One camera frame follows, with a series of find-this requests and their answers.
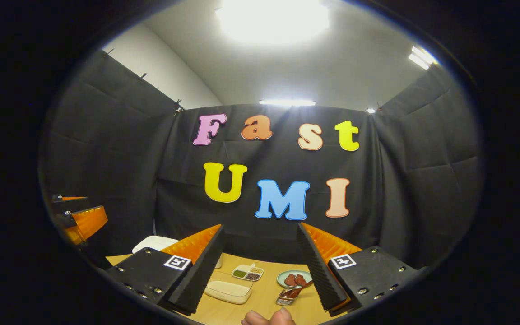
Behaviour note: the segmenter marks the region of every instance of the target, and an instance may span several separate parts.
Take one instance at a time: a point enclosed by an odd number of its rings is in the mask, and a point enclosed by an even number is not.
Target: bright light
[[[270,99],[268,101],[259,101],[262,105],[281,105],[286,107],[291,106],[314,106],[316,102],[305,101],[302,99]]]
[[[328,9],[316,0],[225,0],[216,10],[222,28],[242,42],[301,41],[328,28]]]
[[[421,58],[417,57],[416,55],[414,55],[412,53],[409,55],[409,59],[412,62],[415,62],[416,64],[421,66],[421,68],[423,68],[425,70],[427,70],[429,68],[428,64],[426,64]]]
[[[423,52],[416,47],[413,46],[413,53],[417,54],[419,58],[421,58],[423,61],[425,61],[428,65],[431,65],[435,62],[435,58],[431,54],[428,54],[427,52]]]

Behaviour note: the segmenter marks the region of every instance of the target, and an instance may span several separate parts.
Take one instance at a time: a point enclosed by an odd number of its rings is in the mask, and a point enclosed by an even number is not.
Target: orange letter
[[[322,148],[322,138],[318,134],[322,134],[322,129],[318,124],[302,124],[298,128],[301,138],[298,138],[298,145],[303,150],[319,150]]]
[[[340,218],[348,216],[346,208],[346,187],[350,181],[345,178],[333,178],[326,181],[330,187],[330,209],[326,212],[329,218]]]
[[[242,138],[245,140],[266,140],[272,136],[272,131],[270,131],[270,119],[264,115],[256,115],[251,116],[244,121],[244,124],[247,125],[242,130]]]

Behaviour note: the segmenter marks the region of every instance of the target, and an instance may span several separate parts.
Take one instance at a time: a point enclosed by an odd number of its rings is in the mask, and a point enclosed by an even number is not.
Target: human hand
[[[270,320],[255,311],[249,311],[240,323],[242,325],[296,325],[293,316],[284,307],[276,311]]]

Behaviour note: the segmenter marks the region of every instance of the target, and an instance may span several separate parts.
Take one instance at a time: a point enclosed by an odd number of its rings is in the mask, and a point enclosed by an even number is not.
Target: wooden table
[[[107,257],[107,259],[112,265],[115,265],[130,255],[111,256]],[[251,265],[256,263],[257,267],[264,269],[264,275],[262,275],[260,280],[254,282],[250,298],[242,305],[231,304],[212,298],[207,294],[202,294],[202,300],[200,300],[197,312],[190,316],[191,319],[199,323],[208,325],[239,325],[244,315],[250,309],[260,313],[266,319],[270,319],[274,312],[282,308],[282,306],[276,305],[276,298],[283,289],[276,282],[276,276],[283,271],[291,269],[308,271],[306,264],[271,263],[244,259],[243,257],[226,253],[222,255],[222,267],[214,271],[231,273],[240,264]],[[338,316],[330,317],[328,312],[322,309],[314,285],[302,290],[295,302],[291,306],[286,306],[286,309],[289,310],[292,318],[298,325],[316,325],[346,314],[342,313]]]

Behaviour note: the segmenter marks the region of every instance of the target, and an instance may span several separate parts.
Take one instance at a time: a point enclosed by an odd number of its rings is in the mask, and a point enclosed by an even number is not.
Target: plate
[[[309,272],[306,272],[306,271],[301,271],[299,269],[291,269],[289,271],[284,271],[280,274],[278,274],[278,276],[276,277],[276,282],[278,282],[278,284],[280,284],[281,286],[283,287],[287,287],[286,283],[284,282],[284,280],[290,275],[290,274],[293,274],[295,276],[297,275],[302,275],[304,277],[304,280],[306,280],[306,282],[310,282],[312,280],[312,277],[310,276],[310,273]]]

